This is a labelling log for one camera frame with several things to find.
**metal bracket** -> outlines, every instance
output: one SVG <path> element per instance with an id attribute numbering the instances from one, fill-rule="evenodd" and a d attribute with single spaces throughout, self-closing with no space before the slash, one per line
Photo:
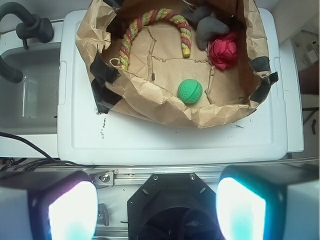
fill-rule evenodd
<path id="1" fill-rule="evenodd" d="M 92 179 L 92 183 L 97 189 L 112 187 L 115 184 L 113 170 L 91 173 L 90 177 Z"/>
<path id="2" fill-rule="evenodd" d="M 109 226 L 109 214 L 104 203 L 98 205 L 98 220 L 97 224 Z"/>

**glowing light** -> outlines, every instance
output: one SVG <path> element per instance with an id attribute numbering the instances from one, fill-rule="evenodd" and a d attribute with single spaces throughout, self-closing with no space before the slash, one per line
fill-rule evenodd
<path id="1" fill-rule="evenodd" d="M 95 186 L 82 181 L 49 206 L 52 240 L 92 239 L 98 218 Z"/>
<path id="2" fill-rule="evenodd" d="M 216 191 L 216 212 L 227 240 L 263 240 L 266 200 L 231 177 Z"/>

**black faucet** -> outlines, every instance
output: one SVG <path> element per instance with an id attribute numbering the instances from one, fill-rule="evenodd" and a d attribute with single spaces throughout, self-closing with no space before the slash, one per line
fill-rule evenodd
<path id="1" fill-rule="evenodd" d="M 54 37 L 54 29 L 48 18 L 40 18 L 36 14 L 31 14 L 17 2 L 7 2 L 0 6 L 0 21 L 7 14 L 14 14 L 22 21 L 16 26 L 15 31 L 18 37 L 22 39 L 25 49 L 28 49 L 27 39 L 37 38 L 41 43 L 45 44 Z M 0 76 L 15 84 L 20 83 L 24 77 L 20 70 L 6 64 L 1 56 Z"/>

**white container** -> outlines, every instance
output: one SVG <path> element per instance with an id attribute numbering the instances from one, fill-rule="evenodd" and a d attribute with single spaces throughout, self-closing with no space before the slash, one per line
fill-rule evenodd
<path id="1" fill-rule="evenodd" d="M 90 165 L 201 165 L 273 161 L 288 150 L 279 45 L 272 15 L 259 9 L 272 72 L 279 81 L 253 114 L 205 129 L 168 127 L 114 111 L 99 114 L 87 70 L 75 45 L 86 11 L 74 11 L 62 30 L 58 105 L 58 155 Z"/>

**gray plush toy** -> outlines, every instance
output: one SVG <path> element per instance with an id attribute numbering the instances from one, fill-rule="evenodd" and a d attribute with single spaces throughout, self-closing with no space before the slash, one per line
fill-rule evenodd
<path id="1" fill-rule="evenodd" d="M 215 36 L 229 32 L 229 27 L 216 18 L 216 15 L 208 5 L 199 6 L 192 13 L 188 10 L 183 10 L 181 15 L 196 27 L 196 43 L 201 50 L 205 50 L 209 40 Z"/>

